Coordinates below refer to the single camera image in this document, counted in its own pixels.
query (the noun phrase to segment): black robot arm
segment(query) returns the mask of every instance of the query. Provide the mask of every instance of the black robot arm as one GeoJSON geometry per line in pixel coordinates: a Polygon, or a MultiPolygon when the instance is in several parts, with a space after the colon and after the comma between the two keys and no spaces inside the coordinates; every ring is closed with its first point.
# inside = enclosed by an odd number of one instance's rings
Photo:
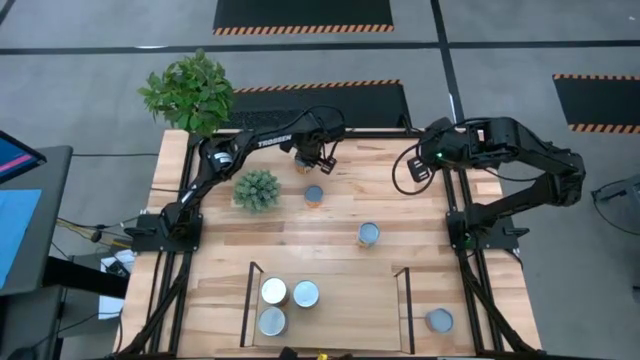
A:
{"type": "Polygon", "coordinates": [[[585,177],[580,155],[540,140],[512,118],[469,119],[454,125],[447,118],[425,129],[408,161],[416,182],[442,168],[498,169],[502,163],[519,161],[542,170],[531,187],[487,205],[465,209],[466,228],[491,228],[503,217],[549,204],[570,206],[580,200],[585,177]]]}
{"type": "Polygon", "coordinates": [[[180,199],[167,204],[160,212],[160,228],[167,238],[178,239],[188,230],[197,208],[205,195],[240,170],[253,151],[280,145],[289,152],[297,150],[296,162],[312,168],[319,165],[329,174],[336,164],[333,150],[344,139],[345,124],[337,109],[304,111],[287,125],[276,128],[242,131],[229,138],[204,139],[199,145],[200,165],[196,178],[180,199]],[[325,154],[325,144],[334,142],[331,154],[325,154]]]}

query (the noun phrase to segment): monitor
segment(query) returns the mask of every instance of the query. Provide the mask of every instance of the monitor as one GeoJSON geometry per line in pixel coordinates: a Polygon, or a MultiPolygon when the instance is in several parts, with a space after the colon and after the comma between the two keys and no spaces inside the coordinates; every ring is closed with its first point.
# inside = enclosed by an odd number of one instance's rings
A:
{"type": "Polygon", "coordinates": [[[47,162],[47,158],[0,130],[0,184],[47,162]]]}

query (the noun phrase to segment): potted plant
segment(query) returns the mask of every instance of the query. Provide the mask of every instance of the potted plant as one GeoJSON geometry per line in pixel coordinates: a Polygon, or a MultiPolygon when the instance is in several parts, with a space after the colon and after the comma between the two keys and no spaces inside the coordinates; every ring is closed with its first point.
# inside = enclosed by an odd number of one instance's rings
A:
{"type": "Polygon", "coordinates": [[[240,178],[233,188],[236,204],[252,213],[263,212],[278,203],[280,184],[269,170],[254,170],[240,178]]]}
{"type": "Polygon", "coordinates": [[[209,60],[202,49],[170,64],[162,76],[152,72],[147,84],[138,93],[154,120],[162,114],[172,127],[203,137],[229,121],[233,88],[222,65],[209,60]]]}

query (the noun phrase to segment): orange striped tape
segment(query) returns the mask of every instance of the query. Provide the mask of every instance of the orange striped tape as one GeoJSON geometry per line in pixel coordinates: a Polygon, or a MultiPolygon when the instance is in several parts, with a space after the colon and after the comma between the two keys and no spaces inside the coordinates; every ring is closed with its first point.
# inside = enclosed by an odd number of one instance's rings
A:
{"type": "Polygon", "coordinates": [[[588,79],[588,80],[640,80],[640,76],[630,75],[576,75],[576,74],[554,74],[554,80],[558,79],[588,79]]]}
{"type": "Polygon", "coordinates": [[[401,84],[401,82],[400,80],[342,81],[342,82],[317,83],[317,84],[294,84],[294,85],[239,88],[239,89],[233,89],[233,92],[249,93],[249,92],[263,92],[263,91],[282,91],[282,90],[300,90],[300,89],[317,89],[317,88],[368,86],[368,85],[389,85],[389,84],[401,84]]]}
{"type": "Polygon", "coordinates": [[[640,134],[640,126],[638,125],[570,124],[569,129],[576,132],[640,134]]]}
{"type": "Polygon", "coordinates": [[[327,34],[351,32],[391,32],[393,25],[319,25],[319,26],[248,26],[213,29],[213,35],[280,35],[280,34],[327,34]]]}

